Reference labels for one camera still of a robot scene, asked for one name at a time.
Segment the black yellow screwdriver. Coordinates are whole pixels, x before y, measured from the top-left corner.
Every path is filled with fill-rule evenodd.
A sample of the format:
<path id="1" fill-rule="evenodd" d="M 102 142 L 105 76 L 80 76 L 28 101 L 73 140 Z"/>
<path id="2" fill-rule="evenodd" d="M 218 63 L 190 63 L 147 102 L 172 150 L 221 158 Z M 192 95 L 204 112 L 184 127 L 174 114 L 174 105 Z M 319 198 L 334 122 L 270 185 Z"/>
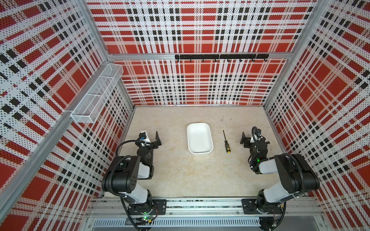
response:
<path id="1" fill-rule="evenodd" d="M 230 145 L 226 139 L 226 136 L 225 136 L 225 131 L 223 131 L 223 135 L 224 135 L 224 139 L 225 139 L 225 149 L 226 149 L 226 152 L 227 153 L 231 153 L 231 149 L 230 149 Z"/>

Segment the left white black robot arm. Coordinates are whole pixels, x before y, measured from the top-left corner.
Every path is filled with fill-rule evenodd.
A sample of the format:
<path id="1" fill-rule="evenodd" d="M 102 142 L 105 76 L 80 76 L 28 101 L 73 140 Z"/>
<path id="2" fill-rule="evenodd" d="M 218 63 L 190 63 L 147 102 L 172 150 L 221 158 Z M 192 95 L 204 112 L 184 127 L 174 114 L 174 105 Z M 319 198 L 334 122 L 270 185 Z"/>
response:
<path id="1" fill-rule="evenodd" d="M 119 149 L 128 143 L 134 143 L 138 150 L 136 155 L 120 156 Z M 139 133 L 135 140 L 120 143 L 102 181 L 102 189 L 120 197 L 131 208 L 141 214 L 149 214 L 154 205 L 151 192 L 138 183 L 139 180 L 150 180 L 154 175 L 154 150 L 162 145 L 159 133 L 151 142 L 146 131 Z"/>

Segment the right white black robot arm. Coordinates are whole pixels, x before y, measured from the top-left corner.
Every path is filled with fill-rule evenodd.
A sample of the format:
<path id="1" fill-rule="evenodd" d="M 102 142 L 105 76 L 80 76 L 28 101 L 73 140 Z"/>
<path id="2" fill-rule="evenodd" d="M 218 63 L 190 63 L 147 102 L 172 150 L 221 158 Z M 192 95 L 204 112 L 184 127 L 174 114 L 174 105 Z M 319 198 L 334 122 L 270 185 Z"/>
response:
<path id="1" fill-rule="evenodd" d="M 256 127 L 252 136 L 242 133 L 240 144 L 249 149 L 248 163 L 257 175 L 277 174 L 279 180 L 273 186 L 261 189 L 252 199 L 242 199 L 245 214 L 282 213 L 281 206 L 288 200 L 320 188 L 320 180 L 300 154 L 279 154 L 267 157 L 269 142 Z"/>

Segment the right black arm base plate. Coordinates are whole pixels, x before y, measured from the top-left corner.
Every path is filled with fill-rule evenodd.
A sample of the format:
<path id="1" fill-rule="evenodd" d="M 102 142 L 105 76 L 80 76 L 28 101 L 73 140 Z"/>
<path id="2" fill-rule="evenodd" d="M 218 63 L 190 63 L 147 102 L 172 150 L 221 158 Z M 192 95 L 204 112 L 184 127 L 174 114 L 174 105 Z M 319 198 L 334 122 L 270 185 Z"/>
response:
<path id="1" fill-rule="evenodd" d="M 241 200 L 245 215 L 281 215 L 283 207 L 280 203 L 268 203 L 257 198 L 245 198 Z"/>

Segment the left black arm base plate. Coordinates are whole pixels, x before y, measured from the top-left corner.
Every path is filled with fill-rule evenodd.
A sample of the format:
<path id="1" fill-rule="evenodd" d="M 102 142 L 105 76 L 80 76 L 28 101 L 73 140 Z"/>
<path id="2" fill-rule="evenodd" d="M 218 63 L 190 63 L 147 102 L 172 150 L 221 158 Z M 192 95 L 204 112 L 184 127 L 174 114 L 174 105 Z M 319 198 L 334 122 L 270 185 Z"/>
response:
<path id="1" fill-rule="evenodd" d="M 165 215 L 167 207 L 166 199 L 149 200 L 143 204 L 129 204 L 130 215 Z"/>

